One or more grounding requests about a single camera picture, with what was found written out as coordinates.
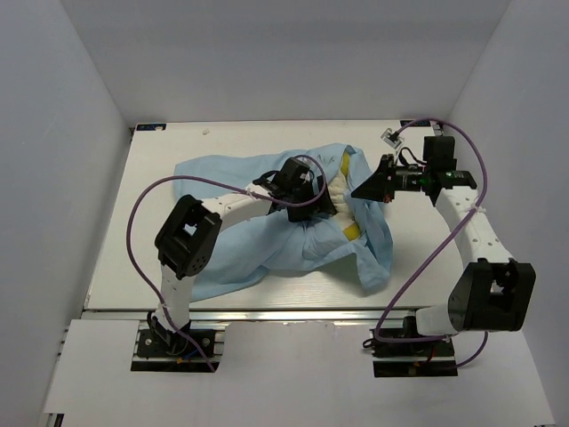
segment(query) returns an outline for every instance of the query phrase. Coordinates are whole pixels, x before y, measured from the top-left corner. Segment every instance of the purple cable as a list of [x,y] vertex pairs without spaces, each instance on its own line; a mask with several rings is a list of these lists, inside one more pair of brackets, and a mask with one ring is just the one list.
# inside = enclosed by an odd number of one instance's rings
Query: purple cable
[[[445,247],[461,232],[461,230],[464,228],[464,226],[466,226],[468,221],[470,221],[470,218],[472,218],[472,216],[477,211],[477,208],[479,208],[480,205],[482,204],[482,202],[486,196],[486,191],[488,191],[488,172],[486,171],[486,165],[484,163],[484,160],[482,159],[482,155],[480,154],[480,151],[478,151],[476,144],[470,139],[470,137],[462,129],[460,129],[459,126],[453,125],[452,123],[446,122],[444,120],[440,120],[438,118],[426,117],[426,118],[420,118],[417,120],[413,120],[412,122],[407,123],[406,125],[402,126],[395,133],[399,134],[402,131],[404,131],[405,129],[407,129],[408,127],[413,126],[415,123],[427,121],[427,120],[438,122],[442,125],[446,125],[452,129],[454,129],[456,132],[458,132],[460,135],[462,135],[464,137],[464,139],[467,141],[469,146],[474,151],[474,154],[477,157],[478,163],[480,164],[480,169],[482,170],[482,190],[480,191],[480,196],[478,197],[478,199],[476,200],[476,202],[474,204],[475,207],[473,207],[466,214],[466,216],[462,219],[462,221],[459,222],[459,224],[454,228],[453,231],[451,231],[451,234],[449,234],[449,236],[445,240],[443,240],[443,242],[437,247],[437,249],[435,249],[435,251],[433,251],[433,253],[431,255],[429,255],[429,257],[423,262],[423,264],[421,264],[421,266],[411,275],[411,277],[403,284],[403,286],[401,286],[401,289],[399,289],[397,291],[395,296],[391,299],[389,304],[386,306],[385,310],[381,314],[380,320],[377,322],[377,326],[373,330],[373,338],[375,338],[375,340],[379,341],[379,342],[386,342],[386,343],[434,342],[434,341],[440,341],[440,340],[444,340],[444,339],[448,338],[447,336],[444,336],[444,335],[443,336],[423,336],[420,338],[388,338],[388,337],[381,336],[380,331],[381,331],[381,325],[383,325],[383,322],[387,318],[389,312],[393,310],[397,301],[399,301],[401,296],[407,291],[407,289],[409,289],[409,287],[413,284],[413,282],[417,279],[417,277],[432,263],[432,261],[443,251],[443,249],[445,249]],[[488,340],[488,334],[486,333],[485,339],[484,339],[481,347],[478,349],[478,351],[472,357],[470,357],[467,360],[464,360],[463,362],[459,363],[456,367],[462,367],[462,366],[466,365],[467,363],[471,362],[472,360],[474,360],[482,352],[482,349],[486,346],[487,340]]]
[[150,278],[146,275],[146,273],[144,271],[142,271],[142,268],[140,267],[140,265],[138,264],[138,262],[134,258],[134,252],[132,251],[132,225],[134,224],[134,216],[136,215],[136,212],[138,211],[138,209],[140,207],[140,203],[142,203],[142,200],[147,196],[147,194],[152,189],[156,188],[160,184],[164,184],[165,182],[176,181],[176,180],[189,180],[189,181],[204,182],[206,184],[211,184],[211,185],[214,185],[216,187],[222,187],[223,189],[229,189],[231,191],[235,191],[236,193],[249,194],[255,198],[261,198],[263,200],[268,200],[269,202],[278,203],[279,205],[283,205],[283,206],[287,206],[287,207],[303,207],[306,205],[310,205],[311,203],[316,202],[326,191],[327,183],[326,183],[324,168],[313,157],[311,157],[309,155],[301,154],[301,155],[298,155],[296,157],[303,157],[303,158],[307,158],[308,160],[310,160],[312,163],[314,163],[317,166],[318,170],[320,171],[320,173],[322,174],[322,177],[323,177],[324,183],[322,185],[322,188],[320,189],[318,194],[316,196],[314,196],[313,198],[311,198],[308,202],[289,203],[289,202],[285,202],[283,200],[277,200],[275,198],[264,196],[264,195],[257,194],[254,192],[249,192],[246,189],[240,189],[240,188],[234,187],[232,185],[223,184],[221,182],[216,182],[216,181],[208,180],[205,178],[200,178],[198,176],[177,175],[177,176],[166,176],[166,177],[161,178],[158,181],[155,181],[155,182],[151,183],[150,185],[148,185],[140,193],[139,197],[136,199],[136,202],[134,202],[134,206],[132,207],[131,214],[130,214],[130,216],[128,218],[128,222],[126,224],[126,252],[128,253],[128,258],[129,258],[129,260],[131,260],[132,266],[137,271],[137,273],[139,273],[140,277],[148,284],[148,286],[150,286],[152,291],[154,291],[154,293],[158,297],[158,300],[160,301],[160,304],[163,307],[164,316],[166,317],[166,320],[170,324],[170,327],[174,331],[176,331],[177,334],[179,334],[180,336],[182,336],[186,340],[188,340],[196,348],[196,350],[202,356],[205,363],[212,370],[212,372],[215,372],[215,367],[213,367],[212,362],[207,358],[207,356],[205,356],[204,350],[200,347],[200,345],[196,342],[196,340],[194,340],[188,334],[185,334],[184,332],[182,332],[176,325],[174,325],[172,317],[170,316],[170,311],[166,307],[166,300],[162,296],[162,293],[160,292],[158,287],[154,283],[152,283],[152,280],[150,280]]

